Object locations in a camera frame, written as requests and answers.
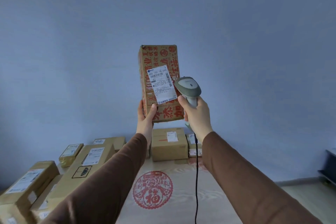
large cardboard box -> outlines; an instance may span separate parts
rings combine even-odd
[[[93,144],[102,144],[106,139],[113,141],[115,152],[118,152],[119,150],[121,150],[121,148],[126,143],[125,137],[121,136],[121,137],[98,138],[93,141]]]
[[[147,116],[151,105],[153,103],[158,104],[152,83],[149,79],[149,69],[167,66],[167,70],[172,81],[167,79],[164,85],[167,86],[167,89],[169,88],[169,92],[172,91],[173,87],[176,97],[180,95],[179,91],[174,87],[174,81],[180,77],[179,61],[177,58],[177,46],[142,45],[138,53],[138,62],[142,87],[143,114]],[[163,82],[167,76],[167,72],[163,72],[162,77],[160,77],[163,79],[161,82]],[[162,121],[181,120],[183,119],[183,115],[184,110],[179,104],[177,98],[170,101],[167,99],[167,102],[157,105],[157,113],[153,118],[153,122],[157,123]]]
[[[42,221],[50,213],[47,196],[55,189],[62,176],[63,175],[57,175],[31,206],[30,211],[37,222]]]
[[[67,195],[97,171],[113,154],[114,140],[106,138],[101,144],[86,145],[56,188],[47,196],[48,208],[54,209]]]
[[[3,223],[35,224],[30,208],[59,174],[54,161],[36,162],[0,196],[0,220]]]
[[[196,157],[196,142],[194,134],[185,135],[188,140],[189,157]],[[202,157],[202,144],[197,144],[198,156]]]
[[[183,128],[153,129],[153,161],[188,158],[188,142]]]
[[[61,167],[65,168],[65,167],[71,166],[71,164],[74,162],[74,160],[76,159],[76,156],[78,155],[78,153],[80,152],[83,146],[84,144],[82,143],[68,145],[68,147],[64,150],[64,152],[58,158],[61,164]]]

forearm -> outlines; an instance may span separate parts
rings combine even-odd
[[[244,224],[321,224],[215,132],[204,138],[202,148],[205,167]]]
[[[115,223],[134,179],[145,161],[147,141],[132,139],[65,198],[43,224]]]

black cable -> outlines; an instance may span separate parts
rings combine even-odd
[[[196,223],[196,219],[197,219],[197,212],[198,212],[198,197],[197,197],[197,181],[198,181],[198,141],[197,141],[197,137],[196,134],[194,133],[194,137],[195,137],[195,143],[196,143],[196,213],[195,213],[195,224]]]

blue wall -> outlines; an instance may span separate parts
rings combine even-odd
[[[271,179],[316,176],[335,35],[335,0],[0,0],[0,187],[70,143],[132,136],[141,44],[178,46],[213,128]]]

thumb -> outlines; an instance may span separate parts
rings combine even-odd
[[[180,95],[177,98],[178,102],[180,103],[180,105],[183,107],[184,110],[188,111],[190,110],[190,104],[188,103],[187,99],[185,99],[184,96]]]
[[[152,121],[153,118],[154,118],[154,115],[156,114],[157,109],[158,108],[157,108],[156,104],[152,104],[152,107],[150,108],[150,111],[149,111],[146,119],[149,119],[150,121]]]

